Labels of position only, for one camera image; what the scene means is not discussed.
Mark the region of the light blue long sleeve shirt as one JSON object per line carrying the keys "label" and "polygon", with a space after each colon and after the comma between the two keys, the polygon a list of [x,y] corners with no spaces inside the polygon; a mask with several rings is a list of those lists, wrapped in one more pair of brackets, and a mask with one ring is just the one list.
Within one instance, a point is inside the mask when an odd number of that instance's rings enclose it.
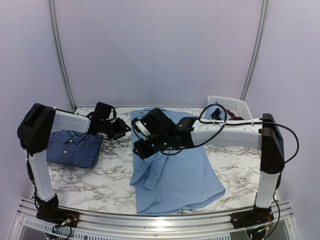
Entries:
{"label": "light blue long sleeve shirt", "polygon": [[167,156],[160,152],[146,159],[133,155],[130,185],[135,187],[139,215],[176,214],[204,208],[225,194],[205,148]]}

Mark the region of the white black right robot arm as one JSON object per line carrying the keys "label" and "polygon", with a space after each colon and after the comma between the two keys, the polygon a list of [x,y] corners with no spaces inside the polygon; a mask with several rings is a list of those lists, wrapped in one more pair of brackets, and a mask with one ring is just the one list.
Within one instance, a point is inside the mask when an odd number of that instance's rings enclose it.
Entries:
{"label": "white black right robot arm", "polygon": [[195,116],[183,117],[174,123],[164,111],[154,108],[142,118],[131,121],[138,140],[133,151],[142,159],[157,152],[190,150],[204,145],[246,147],[261,152],[260,179],[254,208],[247,219],[258,224],[267,216],[273,195],[285,167],[284,140],[281,125],[274,117],[263,114],[262,118],[246,120],[208,120]]}

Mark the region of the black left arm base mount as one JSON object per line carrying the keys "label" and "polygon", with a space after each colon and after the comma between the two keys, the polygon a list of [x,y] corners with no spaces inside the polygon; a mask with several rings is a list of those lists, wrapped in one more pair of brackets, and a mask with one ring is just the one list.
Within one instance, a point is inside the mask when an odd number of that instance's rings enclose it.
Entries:
{"label": "black left arm base mount", "polygon": [[70,226],[76,228],[78,225],[79,212],[60,208],[57,194],[48,201],[41,200],[35,195],[34,205],[37,209],[37,219],[54,223],[59,227]]}

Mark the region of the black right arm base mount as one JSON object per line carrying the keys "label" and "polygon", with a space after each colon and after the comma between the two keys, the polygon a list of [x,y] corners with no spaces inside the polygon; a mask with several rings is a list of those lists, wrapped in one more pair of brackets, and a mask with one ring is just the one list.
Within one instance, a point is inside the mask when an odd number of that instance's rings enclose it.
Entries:
{"label": "black right arm base mount", "polygon": [[255,205],[251,210],[234,212],[230,215],[230,223],[233,225],[234,229],[271,223],[273,220],[274,215],[271,207],[260,208]]}

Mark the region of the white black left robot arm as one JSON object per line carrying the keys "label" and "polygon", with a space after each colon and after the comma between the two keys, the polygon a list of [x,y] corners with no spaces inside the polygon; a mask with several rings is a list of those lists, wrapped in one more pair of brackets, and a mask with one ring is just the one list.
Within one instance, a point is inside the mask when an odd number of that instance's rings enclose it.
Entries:
{"label": "white black left robot arm", "polygon": [[56,196],[46,158],[51,133],[56,130],[93,136],[104,134],[111,140],[118,140],[130,132],[131,128],[117,116],[113,106],[103,102],[98,102],[94,111],[88,115],[35,103],[18,126],[17,136],[30,165],[31,181],[35,186],[36,196],[44,202],[49,202]]}

